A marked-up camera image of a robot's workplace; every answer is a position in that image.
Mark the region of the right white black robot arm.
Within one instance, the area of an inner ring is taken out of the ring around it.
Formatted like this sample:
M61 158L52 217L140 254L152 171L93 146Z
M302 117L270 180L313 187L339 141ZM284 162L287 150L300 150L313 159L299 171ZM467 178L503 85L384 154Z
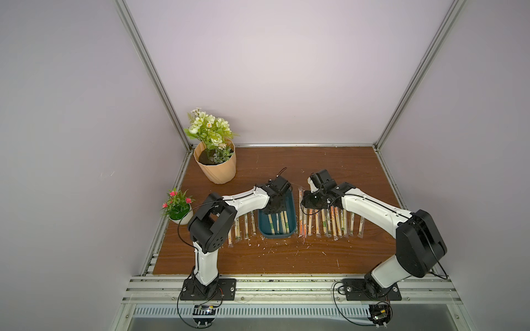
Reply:
M372 197L350 183L338 184L327 170L308 178L305 208L322 210L338 207L365 218L389 233L396 241L396 253L364 276L364 287L373 296L386 292L409 277L422 278L440 262L447 246L432 216L411 212Z

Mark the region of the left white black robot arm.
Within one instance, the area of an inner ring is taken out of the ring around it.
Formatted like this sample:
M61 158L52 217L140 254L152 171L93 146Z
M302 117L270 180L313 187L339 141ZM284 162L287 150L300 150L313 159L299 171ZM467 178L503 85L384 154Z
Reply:
M254 211L258 211L257 227L265 237L288 238L297 228L292 185L280 175L240 194L209 194L188 223L195 249L193 281L204 288L217 282L218 250L237 219Z

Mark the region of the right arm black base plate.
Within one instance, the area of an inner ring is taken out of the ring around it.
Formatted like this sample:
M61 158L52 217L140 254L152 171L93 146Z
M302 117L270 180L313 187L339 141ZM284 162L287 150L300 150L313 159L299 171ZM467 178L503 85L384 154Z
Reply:
M346 278L342 280L347 301L401 301L397 283L383 288L373 280Z

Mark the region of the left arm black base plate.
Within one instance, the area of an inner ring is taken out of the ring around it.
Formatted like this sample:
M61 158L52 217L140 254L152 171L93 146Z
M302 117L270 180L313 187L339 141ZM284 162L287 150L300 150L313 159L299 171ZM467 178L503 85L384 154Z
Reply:
M201 284L197 279L187 279L183 283L179 298L182 301L233 301L237 280L233 278L215 279L211 284Z

